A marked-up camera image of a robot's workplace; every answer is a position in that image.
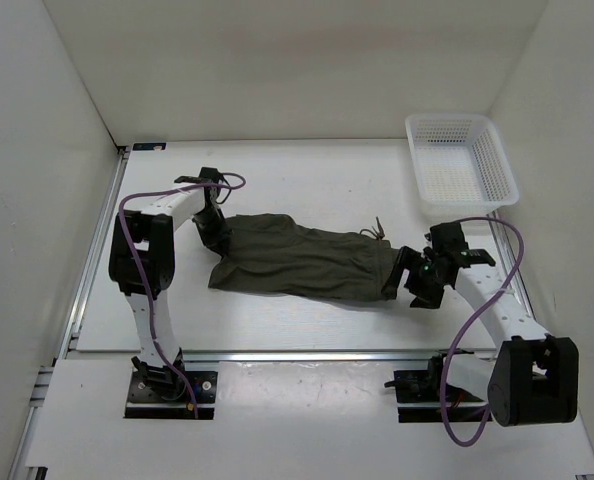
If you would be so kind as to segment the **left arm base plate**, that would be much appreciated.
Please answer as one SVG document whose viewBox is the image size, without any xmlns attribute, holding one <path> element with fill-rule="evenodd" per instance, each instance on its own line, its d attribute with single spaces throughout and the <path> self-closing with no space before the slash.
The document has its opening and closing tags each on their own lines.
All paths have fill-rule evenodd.
<svg viewBox="0 0 594 480">
<path fill-rule="evenodd" d="M 186 371 L 186 381 L 168 367 L 150 367 L 134 358 L 124 417 L 148 420 L 212 420 L 217 371 Z"/>
</svg>

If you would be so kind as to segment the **right aluminium rail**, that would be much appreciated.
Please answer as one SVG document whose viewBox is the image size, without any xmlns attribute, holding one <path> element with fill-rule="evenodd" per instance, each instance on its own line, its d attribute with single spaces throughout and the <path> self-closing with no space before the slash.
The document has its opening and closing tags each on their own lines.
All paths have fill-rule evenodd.
<svg viewBox="0 0 594 480">
<path fill-rule="evenodd" d="M 519 267 L 524 256 L 524 243 L 516 228 L 495 212 L 488 215 L 490 229 L 501 262 L 500 295 L 495 311 L 502 314 L 500 323 L 508 338 L 522 336 L 526 340 L 544 340 L 547 330 L 535 318 Z"/>
</svg>

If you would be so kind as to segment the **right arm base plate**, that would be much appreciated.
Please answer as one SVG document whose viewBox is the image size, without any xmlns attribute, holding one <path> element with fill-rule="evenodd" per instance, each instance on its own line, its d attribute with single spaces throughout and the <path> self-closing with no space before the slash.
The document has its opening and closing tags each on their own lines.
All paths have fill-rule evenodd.
<svg viewBox="0 0 594 480">
<path fill-rule="evenodd" d="M 395 394 L 400 424 L 441 423 L 439 378 L 427 370 L 395 370 L 384 388 Z M 466 391 L 447 386 L 450 422 L 474 423 L 483 418 L 485 402 Z"/>
</svg>

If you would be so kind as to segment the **front aluminium rail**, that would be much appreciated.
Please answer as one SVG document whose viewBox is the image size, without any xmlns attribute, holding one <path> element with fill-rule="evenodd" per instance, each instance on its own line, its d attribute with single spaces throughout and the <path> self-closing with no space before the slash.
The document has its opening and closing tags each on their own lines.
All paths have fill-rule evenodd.
<svg viewBox="0 0 594 480">
<path fill-rule="evenodd" d="M 425 361 L 438 354 L 437 350 L 184 350 L 186 361 L 194 363 L 217 362 L 335 362 L 335 361 Z"/>
</svg>

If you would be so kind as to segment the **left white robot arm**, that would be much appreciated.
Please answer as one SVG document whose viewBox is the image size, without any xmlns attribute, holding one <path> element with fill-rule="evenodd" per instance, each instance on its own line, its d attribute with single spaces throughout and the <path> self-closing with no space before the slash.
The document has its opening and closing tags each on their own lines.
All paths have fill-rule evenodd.
<svg viewBox="0 0 594 480">
<path fill-rule="evenodd" d="M 181 346 L 176 340 L 167 290 L 176 270 L 175 233 L 192 222 L 205 248 L 225 256 L 232 230 L 221 210 L 243 176 L 204 167 L 180 176 L 168 190 L 132 193 L 117 206 L 108 272 L 133 313 L 140 353 L 132 359 L 138 378 L 165 402 L 196 403 Z"/>
</svg>

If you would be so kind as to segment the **aluminium rail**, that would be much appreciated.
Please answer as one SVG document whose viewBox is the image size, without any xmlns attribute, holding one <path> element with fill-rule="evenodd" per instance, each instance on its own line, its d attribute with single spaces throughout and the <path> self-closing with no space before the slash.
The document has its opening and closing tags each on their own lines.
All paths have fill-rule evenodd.
<svg viewBox="0 0 594 480">
<path fill-rule="evenodd" d="M 438 354 L 437 350 L 184 350 L 186 361 L 194 363 L 217 362 L 335 362 L 335 361 L 425 361 Z"/>
<path fill-rule="evenodd" d="M 62 335 L 54 350 L 51 363 L 48 366 L 41 366 L 35 377 L 25 423 L 9 473 L 7 474 L 7 479 L 44 479 L 46 477 L 46 467 L 27 467 L 25 465 L 28 450 L 34 436 L 40 409 L 48 393 L 54 367 L 59 360 L 68 357 L 71 343 L 79 338 L 84 312 L 103 250 L 105 235 L 111 223 L 111 217 L 113 216 L 112 210 L 120 190 L 131 150 L 132 147 L 130 145 L 119 146 L 117 148 L 117 160 L 113 167 L 92 240 L 86 253 L 85 263 L 78 279 L 77 288 L 71 298 L 67 315 L 62 322 Z"/>
<path fill-rule="evenodd" d="M 524 256 L 524 243 L 516 228 L 495 212 L 488 215 L 490 229 L 501 262 L 500 295 L 495 311 L 502 314 L 500 323 L 508 338 L 522 336 L 526 340 L 544 340 L 547 330 L 535 318 L 519 267 Z"/>
</svg>

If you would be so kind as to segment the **olive green shorts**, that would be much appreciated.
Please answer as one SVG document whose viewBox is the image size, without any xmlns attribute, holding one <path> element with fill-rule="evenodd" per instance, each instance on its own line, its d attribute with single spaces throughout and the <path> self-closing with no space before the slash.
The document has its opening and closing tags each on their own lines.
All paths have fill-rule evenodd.
<svg viewBox="0 0 594 480">
<path fill-rule="evenodd" d="M 297 224 L 286 214 L 227 219 L 230 247 L 213 268 L 208 287 L 315 300 L 395 300 L 386 282 L 398 251 L 381 233 L 331 232 Z"/>
</svg>

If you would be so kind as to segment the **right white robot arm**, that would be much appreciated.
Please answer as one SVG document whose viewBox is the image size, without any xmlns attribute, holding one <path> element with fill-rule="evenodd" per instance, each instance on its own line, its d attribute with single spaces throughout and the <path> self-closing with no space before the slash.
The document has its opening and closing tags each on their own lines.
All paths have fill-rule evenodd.
<svg viewBox="0 0 594 480">
<path fill-rule="evenodd" d="M 487 251 L 399 250 L 383 287 L 403 286 L 414 308 L 437 308 L 445 287 L 475 311 L 493 341 L 496 357 L 484 360 L 463 349 L 433 356 L 425 370 L 397 370 L 386 387 L 396 400 L 421 409 L 445 400 L 449 419 L 476 402 L 503 426 L 570 423 L 577 416 L 579 353 L 568 337 L 542 327 L 503 284 Z"/>
</svg>

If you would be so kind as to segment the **left aluminium rail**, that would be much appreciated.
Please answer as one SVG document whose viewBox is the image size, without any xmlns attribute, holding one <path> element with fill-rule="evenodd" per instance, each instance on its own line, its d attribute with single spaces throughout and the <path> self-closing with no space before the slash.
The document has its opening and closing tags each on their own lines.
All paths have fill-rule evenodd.
<svg viewBox="0 0 594 480">
<path fill-rule="evenodd" d="M 51 363 L 48 366 L 41 366 L 35 377 L 25 423 L 9 473 L 7 474 L 7 479 L 44 479 L 46 477 L 46 467 L 27 467 L 25 465 L 28 450 L 34 436 L 40 409 L 48 393 L 54 367 L 59 360 L 68 357 L 71 343 L 79 338 L 84 312 L 103 250 L 105 235 L 111 223 L 111 217 L 113 216 L 112 210 L 120 190 L 131 150 L 132 147 L 130 145 L 119 146 L 117 148 L 117 160 L 113 167 L 92 240 L 86 253 L 85 263 L 78 279 L 77 288 L 71 298 L 67 315 L 62 322 L 62 335 L 54 350 Z"/>
</svg>

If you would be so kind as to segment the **white perforated plastic basket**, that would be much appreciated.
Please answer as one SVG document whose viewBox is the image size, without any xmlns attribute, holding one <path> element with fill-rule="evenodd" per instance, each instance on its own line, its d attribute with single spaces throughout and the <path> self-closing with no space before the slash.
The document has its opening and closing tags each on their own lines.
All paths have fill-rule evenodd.
<svg viewBox="0 0 594 480">
<path fill-rule="evenodd" d="M 488 117 L 413 114 L 405 127 L 420 208 L 426 216 L 485 216 L 518 202 L 501 138 Z"/>
</svg>

